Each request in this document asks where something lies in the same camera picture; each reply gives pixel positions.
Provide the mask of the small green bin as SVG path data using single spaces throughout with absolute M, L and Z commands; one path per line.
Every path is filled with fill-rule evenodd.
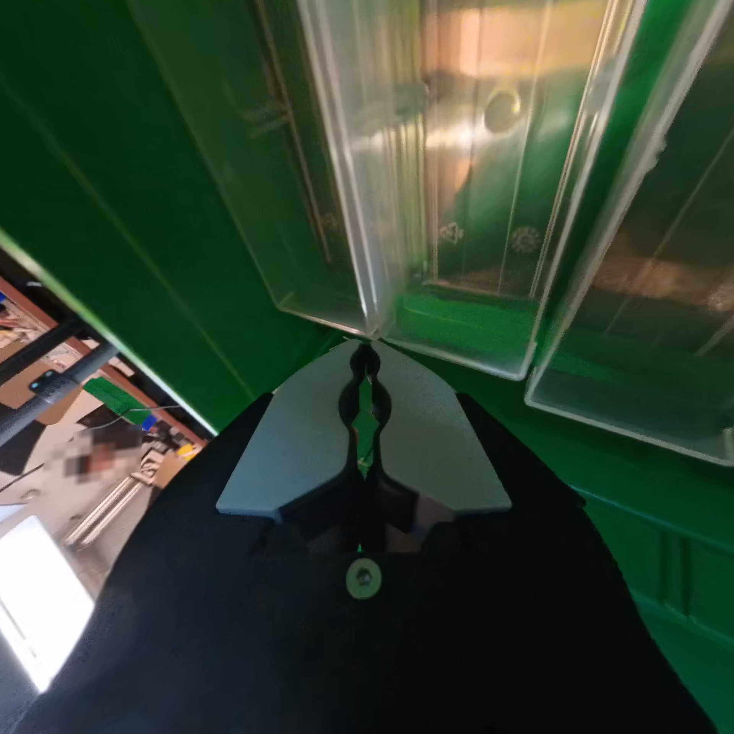
M 141 424 L 150 414 L 151 409 L 105 377 L 93 377 L 87 380 L 83 389 L 99 400 L 115 415 L 122 416 L 134 424 Z

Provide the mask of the black tripod pole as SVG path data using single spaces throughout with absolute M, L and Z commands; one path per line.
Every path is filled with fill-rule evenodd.
M 1 384 L 4 385 L 24 369 L 46 357 L 52 349 L 75 337 L 86 327 L 87 324 L 81 318 L 72 317 L 25 345 L 19 352 L 2 362 Z M 11 441 L 48 408 L 80 388 L 83 381 L 104 367 L 117 354 L 115 344 L 103 339 L 95 349 L 83 355 L 65 371 L 51 370 L 36 378 L 29 387 L 33 393 L 32 399 L 25 401 L 19 408 L 11 409 L 2 417 L 1 445 Z

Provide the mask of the bright white panel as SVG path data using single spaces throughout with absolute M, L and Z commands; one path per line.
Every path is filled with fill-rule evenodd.
M 2 535 L 2 636 L 38 693 L 49 689 L 68 660 L 94 605 L 36 516 Z

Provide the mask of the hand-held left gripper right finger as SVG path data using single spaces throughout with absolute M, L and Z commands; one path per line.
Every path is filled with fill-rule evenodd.
M 380 405 L 373 457 L 387 519 L 453 519 L 507 512 L 507 491 L 455 390 L 435 372 L 374 342 L 372 373 Z

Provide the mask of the green plastic storage bin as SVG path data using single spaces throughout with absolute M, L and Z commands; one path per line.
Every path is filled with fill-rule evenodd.
M 273 305 L 127 2 L 2 2 L 2 248 L 212 433 L 338 339 Z M 732 468 L 417 359 L 581 492 L 656 642 L 732 732 Z

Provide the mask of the clear plastic drawer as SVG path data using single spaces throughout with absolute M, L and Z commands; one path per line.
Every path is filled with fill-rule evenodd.
M 363 325 L 520 381 L 647 2 L 298 2 Z
M 279 310 L 370 338 L 297 2 L 128 2 Z
M 732 467 L 732 135 L 732 2 L 691 2 L 528 406 Z

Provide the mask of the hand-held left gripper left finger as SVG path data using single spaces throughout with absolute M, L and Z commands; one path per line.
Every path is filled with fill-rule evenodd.
M 285 519 L 299 500 L 337 479 L 348 466 L 353 438 L 339 400 L 363 345 L 345 341 L 276 388 L 217 500 L 218 512 Z

